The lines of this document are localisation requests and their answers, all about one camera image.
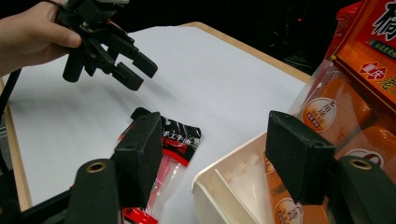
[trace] white plastic tray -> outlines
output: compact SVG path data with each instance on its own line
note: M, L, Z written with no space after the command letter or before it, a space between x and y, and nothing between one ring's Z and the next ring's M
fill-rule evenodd
M200 223L272 224L262 133L198 173L192 183Z

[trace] white tabletop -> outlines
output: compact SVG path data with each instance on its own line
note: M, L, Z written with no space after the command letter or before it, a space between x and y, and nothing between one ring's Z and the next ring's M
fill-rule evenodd
M109 158L139 107L199 127L190 165L177 171L161 223L197 223L191 184L214 161L262 133L270 110L288 111L304 83L198 28L153 27L130 34L159 66L130 91L97 70L62 78L66 57L22 69L10 110L33 205L65 190L86 161Z

